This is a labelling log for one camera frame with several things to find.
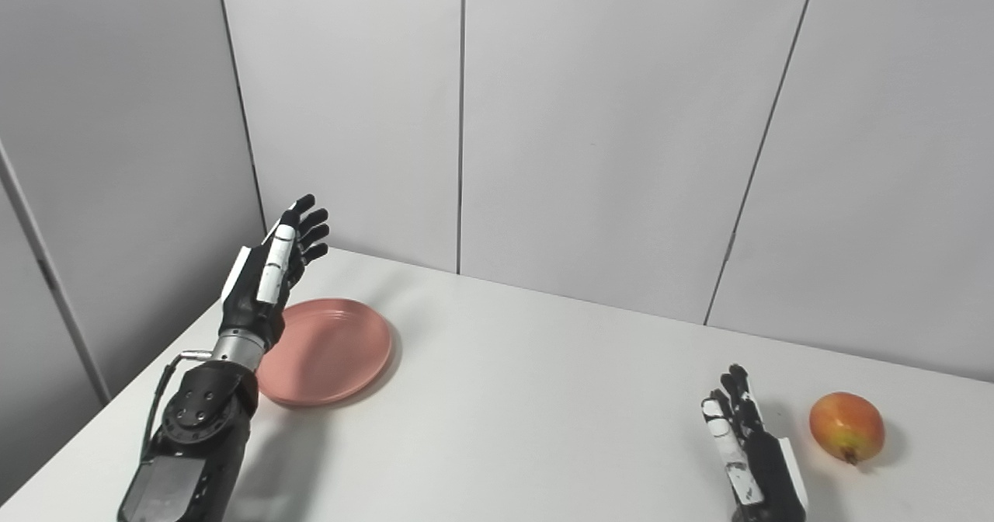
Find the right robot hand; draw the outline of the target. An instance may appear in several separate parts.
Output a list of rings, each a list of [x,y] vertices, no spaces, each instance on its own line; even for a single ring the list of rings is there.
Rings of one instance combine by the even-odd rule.
[[[748,371],[732,364],[700,412],[732,490],[734,521],[806,521],[808,494],[791,441],[766,429]]]

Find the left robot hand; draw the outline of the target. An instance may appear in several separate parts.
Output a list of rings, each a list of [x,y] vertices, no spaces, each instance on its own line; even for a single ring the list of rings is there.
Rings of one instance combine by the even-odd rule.
[[[310,263],[328,253],[326,208],[306,193],[280,215],[266,237],[242,247],[221,290],[219,336],[249,334],[269,351],[285,329],[283,313]]]

